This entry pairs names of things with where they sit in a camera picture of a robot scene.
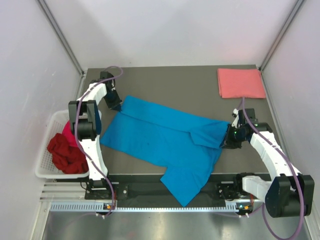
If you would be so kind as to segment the blue t shirt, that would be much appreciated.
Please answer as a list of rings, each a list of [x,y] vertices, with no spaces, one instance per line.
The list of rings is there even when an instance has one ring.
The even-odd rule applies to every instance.
[[[213,172],[227,127],[226,121],[127,96],[100,143],[165,167],[161,182],[186,207]]]

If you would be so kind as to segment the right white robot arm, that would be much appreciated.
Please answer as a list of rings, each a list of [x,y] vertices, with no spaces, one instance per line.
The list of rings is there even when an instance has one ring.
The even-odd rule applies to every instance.
[[[265,204],[273,218],[294,217],[312,210],[315,182],[289,164],[278,145],[273,130],[266,122],[259,122],[253,108],[234,109],[234,121],[227,127],[220,148],[240,149],[248,142],[258,153],[268,170],[270,181],[255,173],[238,173],[233,192],[239,198],[251,194]]]

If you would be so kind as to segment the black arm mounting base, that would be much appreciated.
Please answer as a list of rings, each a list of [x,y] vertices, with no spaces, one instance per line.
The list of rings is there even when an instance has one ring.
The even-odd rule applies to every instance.
[[[110,190],[92,190],[86,177],[81,182],[85,184],[86,200],[111,200],[119,207],[181,207],[182,204],[161,182],[162,176],[155,175],[111,175],[109,177],[114,195]],[[236,191],[236,176],[234,174],[212,174],[186,205],[187,207],[221,207],[226,201],[249,201],[248,194]]]

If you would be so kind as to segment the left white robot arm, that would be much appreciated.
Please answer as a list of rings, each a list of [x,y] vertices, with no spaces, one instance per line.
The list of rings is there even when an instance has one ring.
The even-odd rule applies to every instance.
[[[98,79],[91,81],[80,98],[68,103],[70,130],[89,167],[87,186],[105,199],[113,194],[114,187],[107,180],[108,169],[100,147],[102,120],[98,105],[104,100],[110,110],[121,110],[122,100],[116,90],[115,80],[116,77],[105,69],[100,72]]]

